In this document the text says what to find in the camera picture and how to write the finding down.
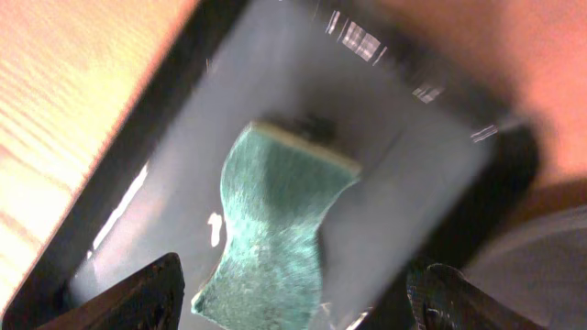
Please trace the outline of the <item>green yellow sponge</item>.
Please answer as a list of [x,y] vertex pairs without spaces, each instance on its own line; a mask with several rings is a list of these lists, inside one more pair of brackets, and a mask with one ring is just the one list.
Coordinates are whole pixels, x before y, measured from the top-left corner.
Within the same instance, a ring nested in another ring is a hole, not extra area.
[[193,314],[223,329],[308,328],[322,294],[318,229],[360,172],[331,148],[249,123],[221,171],[227,242]]

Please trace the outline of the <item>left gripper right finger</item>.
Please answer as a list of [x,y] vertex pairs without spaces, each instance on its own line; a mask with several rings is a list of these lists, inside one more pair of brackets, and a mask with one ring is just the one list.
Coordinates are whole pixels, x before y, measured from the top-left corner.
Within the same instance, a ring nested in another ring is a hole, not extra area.
[[415,328],[478,330],[542,330],[481,291],[449,265],[416,261],[409,267],[406,291]]

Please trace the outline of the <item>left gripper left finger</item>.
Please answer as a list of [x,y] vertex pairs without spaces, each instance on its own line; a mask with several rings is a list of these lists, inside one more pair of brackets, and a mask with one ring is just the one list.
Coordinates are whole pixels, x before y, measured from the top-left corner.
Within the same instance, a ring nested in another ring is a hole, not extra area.
[[179,255],[167,253],[39,330],[177,330],[184,287]]

